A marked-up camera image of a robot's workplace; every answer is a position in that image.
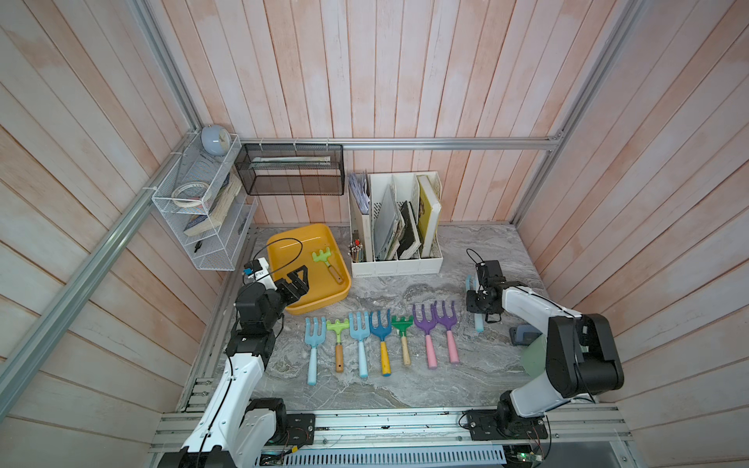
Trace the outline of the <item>green rake wooden handle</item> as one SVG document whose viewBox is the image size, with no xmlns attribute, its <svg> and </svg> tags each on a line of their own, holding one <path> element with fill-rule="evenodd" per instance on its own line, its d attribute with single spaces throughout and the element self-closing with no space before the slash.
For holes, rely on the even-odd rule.
<svg viewBox="0 0 749 468">
<path fill-rule="evenodd" d="M 342 374 L 344 371 L 344 356 L 343 356 L 343 337 L 341 334 L 343 331 L 349 329 L 349 320 L 335 319 L 333 322 L 326 324 L 326 329 L 335 334 L 335 371 Z"/>
<path fill-rule="evenodd" d="M 316 263 L 318 262 L 324 263 L 325 267 L 327 267 L 332 278 L 337 282 L 337 284 L 342 285 L 343 277 L 341 277 L 341 273 L 339 273 L 339 271 L 337 271 L 337 269 L 331 264 L 331 261 L 330 261 L 331 255 L 333 255 L 333 253 L 331 252 L 331 249 L 327 247 L 325 250 L 319 250 L 318 252 L 313 252 L 312 259 Z"/>
</svg>

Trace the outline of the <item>yellow storage tray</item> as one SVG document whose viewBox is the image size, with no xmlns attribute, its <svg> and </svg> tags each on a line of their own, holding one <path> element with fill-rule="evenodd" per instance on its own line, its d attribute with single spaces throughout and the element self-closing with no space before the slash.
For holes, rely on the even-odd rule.
<svg viewBox="0 0 749 468">
<path fill-rule="evenodd" d="M 331 249 L 331 264 L 341 273 L 343 284 L 332 278 L 324 263 L 314 262 L 312 253 Z M 309 292 L 298 302 L 287 307 L 292 315 L 306 314 L 347 298 L 351 288 L 351 277 L 333 232 L 326 224 L 316 223 L 285 231 L 272 236 L 268 241 L 267 259 L 272 278 L 287 278 L 287 274 L 303 264 L 308 268 Z"/>
</svg>

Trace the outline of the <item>purple rake pink handle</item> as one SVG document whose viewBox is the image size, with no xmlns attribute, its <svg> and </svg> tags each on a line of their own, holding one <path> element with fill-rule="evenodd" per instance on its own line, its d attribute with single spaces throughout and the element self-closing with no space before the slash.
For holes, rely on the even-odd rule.
<svg viewBox="0 0 749 468">
<path fill-rule="evenodd" d="M 426 360 L 427 367 L 429 370 L 436 370 L 438 367 L 438 361 L 434 350 L 434 345 L 431 337 L 431 331 L 437 326 L 437 312 L 436 302 L 429 306 L 429 312 L 426 312 L 425 306 L 421 306 L 421 314 L 417 314 L 417 306 L 413 305 L 413 319 L 414 325 L 423 331 L 425 337 L 425 349 L 426 349 Z"/>
<path fill-rule="evenodd" d="M 445 328 L 446 338 L 448 344 L 448 353 L 450 363 L 453 365 L 460 364 L 460 355 L 458 354 L 458 347 L 456 346 L 456 340 L 454 339 L 453 327 L 458 325 L 458 314 L 454 307 L 454 302 L 451 302 L 451 310 L 448 310 L 445 300 L 441 303 L 442 312 L 437 314 L 437 322 Z"/>
</svg>

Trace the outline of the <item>light blue hand fork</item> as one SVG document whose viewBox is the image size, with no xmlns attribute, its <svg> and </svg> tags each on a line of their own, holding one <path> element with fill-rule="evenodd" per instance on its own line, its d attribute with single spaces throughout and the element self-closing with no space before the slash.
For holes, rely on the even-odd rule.
<svg viewBox="0 0 749 468">
<path fill-rule="evenodd" d="M 327 321 L 325 318 L 306 318 L 304 342 L 310 347 L 309 367 L 307 372 L 307 384 L 314 386 L 317 383 L 317 348 L 326 340 Z"/>
</svg>

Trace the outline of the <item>dark green rake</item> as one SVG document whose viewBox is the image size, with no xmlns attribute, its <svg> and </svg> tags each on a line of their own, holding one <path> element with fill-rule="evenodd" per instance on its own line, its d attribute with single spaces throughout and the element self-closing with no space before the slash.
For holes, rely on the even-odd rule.
<svg viewBox="0 0 749 468">
<path fill-rule="evenodd" d="M 408 329 L 414 324 L 412 316 L 395 316 L 392 318 L 392 327 L 398 331 L 402 345 L 402 359 L 404 366 L 411 366 L 412 359 L 409 349 Z"/>
</svg>

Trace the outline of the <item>blue fork yellow handle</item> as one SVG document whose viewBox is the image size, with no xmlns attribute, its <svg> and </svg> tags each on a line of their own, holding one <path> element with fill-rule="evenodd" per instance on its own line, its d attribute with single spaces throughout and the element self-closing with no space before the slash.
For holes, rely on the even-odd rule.
<svg viewBox="0 0 749 468">
<path fill-rule="evenodd" d="M 382 317 L 382 312 L 373 312 L 370 315 L 370 329 L 371 334 L 380 340 L 380 368 L 382 369 L 383 376 L 391 376 L 391 364 L 386 344 L 386 339 L 392 333 L 392 321 L 390 310 L 386 311 L 385 317 Z"/>
</svg>

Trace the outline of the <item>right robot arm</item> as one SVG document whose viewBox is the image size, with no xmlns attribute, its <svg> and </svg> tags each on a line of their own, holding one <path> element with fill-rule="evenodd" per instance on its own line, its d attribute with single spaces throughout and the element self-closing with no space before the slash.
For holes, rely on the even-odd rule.
<svg viewBox="0 0 749 468">
<path fill-rule="evenodd" d="M 543 373 L 502 394 L 497 420 L 505 425 L 532 422 L 579 394 L 599 395 L 622 388 L 624 372 L 608 319 L 581 314 L 507 280 L 498 261 L 475 263 L 479 289 L 466 293 L 474 314 L 513 314 L 546 340 Z"/>
</svg>

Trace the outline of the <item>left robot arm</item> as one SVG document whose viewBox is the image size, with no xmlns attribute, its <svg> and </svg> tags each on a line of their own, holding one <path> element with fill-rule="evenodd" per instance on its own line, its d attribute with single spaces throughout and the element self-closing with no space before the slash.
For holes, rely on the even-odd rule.
<svg viewBox="0 0 749 468">
<path fill-rule="evenodd" d="M 265 259 L 250 262 L 252 280 L 233 304 L 235 324 L 225 350 L 224 374 L 204 415 L 176 452 L 166 452 L 160 467 L 253 467 L 263 447 L 287 429 L 280 398 L 253 399 L 285 309 L 309 292 L 305 265 L 278 280 Z"/>
</svg>

